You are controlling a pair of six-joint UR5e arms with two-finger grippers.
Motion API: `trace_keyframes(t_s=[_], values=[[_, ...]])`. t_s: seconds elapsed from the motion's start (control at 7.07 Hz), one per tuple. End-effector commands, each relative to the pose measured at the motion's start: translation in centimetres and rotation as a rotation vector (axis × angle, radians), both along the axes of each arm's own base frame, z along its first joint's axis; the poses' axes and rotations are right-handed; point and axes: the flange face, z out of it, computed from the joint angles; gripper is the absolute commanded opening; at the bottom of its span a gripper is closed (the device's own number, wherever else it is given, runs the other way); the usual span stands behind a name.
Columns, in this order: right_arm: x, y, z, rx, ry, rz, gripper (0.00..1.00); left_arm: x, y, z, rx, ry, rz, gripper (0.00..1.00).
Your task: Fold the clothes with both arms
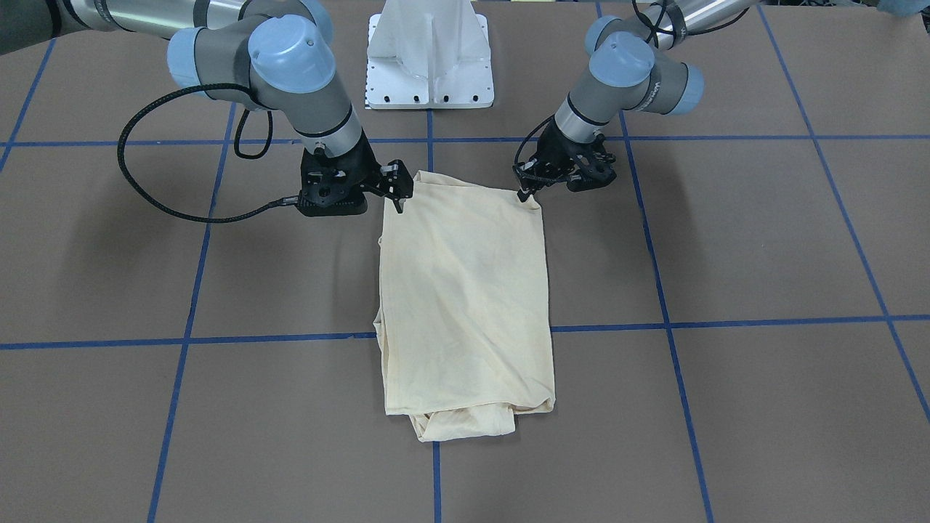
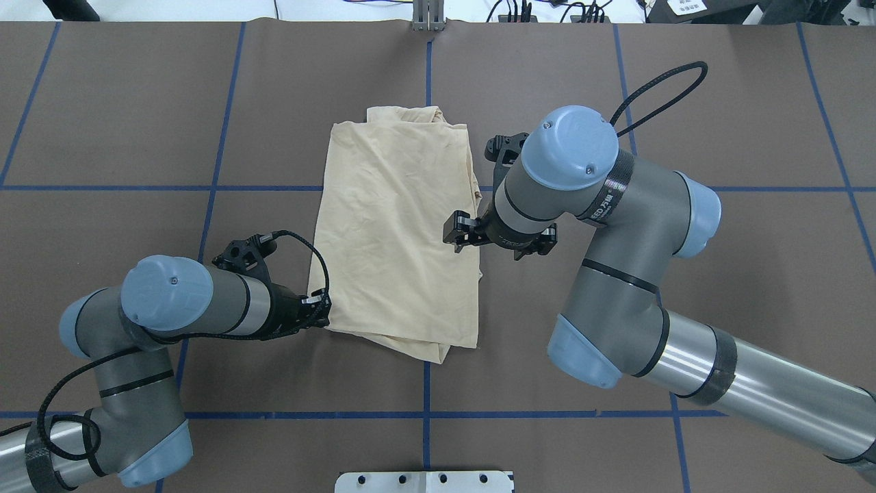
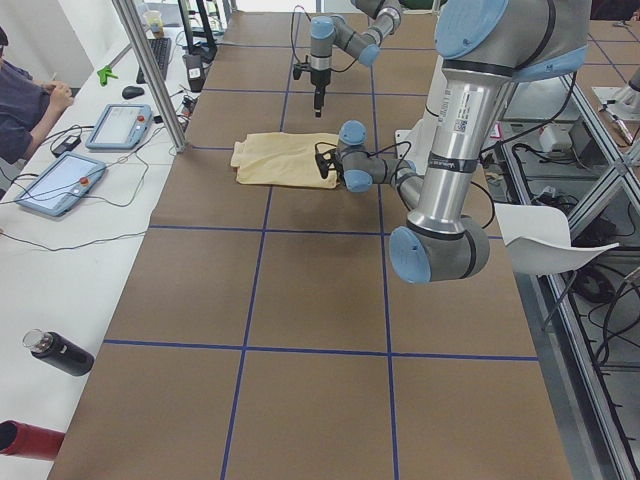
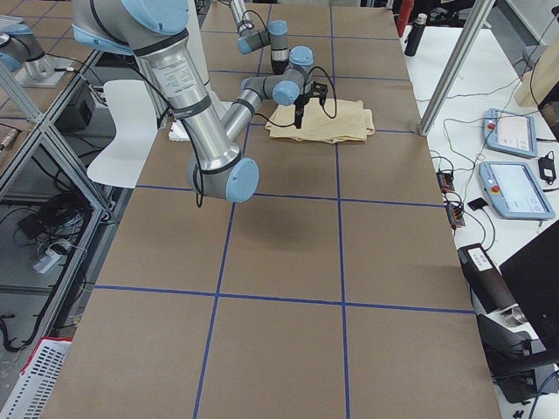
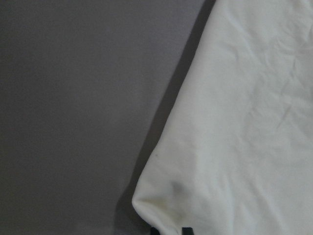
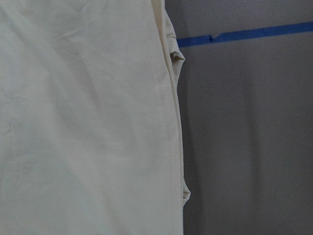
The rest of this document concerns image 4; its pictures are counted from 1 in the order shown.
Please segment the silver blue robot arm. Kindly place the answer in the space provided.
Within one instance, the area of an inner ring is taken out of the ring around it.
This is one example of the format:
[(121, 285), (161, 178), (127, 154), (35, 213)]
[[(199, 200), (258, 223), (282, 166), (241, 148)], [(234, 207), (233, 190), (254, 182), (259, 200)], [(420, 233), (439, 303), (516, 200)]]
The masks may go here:
[(289, 47), (287, 25), (271, 21), (255, 29), (242, 1), (228, 3), (244, 53), (270, 47), (273, 75), (251, 77), (224, 109), (207, 82), (196, 7), (191, 1), (75, 1), (75, 39), (94, 50), (134, 56), (155, 76), (155, 92), (185, 128), (194, 154), (187, 180), (199, 197), (241, 203), (259, 183), (257, 163), (236, 140), (264, 100), (293, 105), (301, 127), (312, 98), (324, 104), (328, 87), (313, 81), (314, 56), (306, 46)]
[(245, 7), (244, 1), (222, 1), (232, 14), (236, 25), (237, 46), (243, 54), (270, 47), (270, 61), (275, 75), (282, 74), (289, 64), (288, 27), (285, 20), (272, 20), (266, 24), (260, 15)]

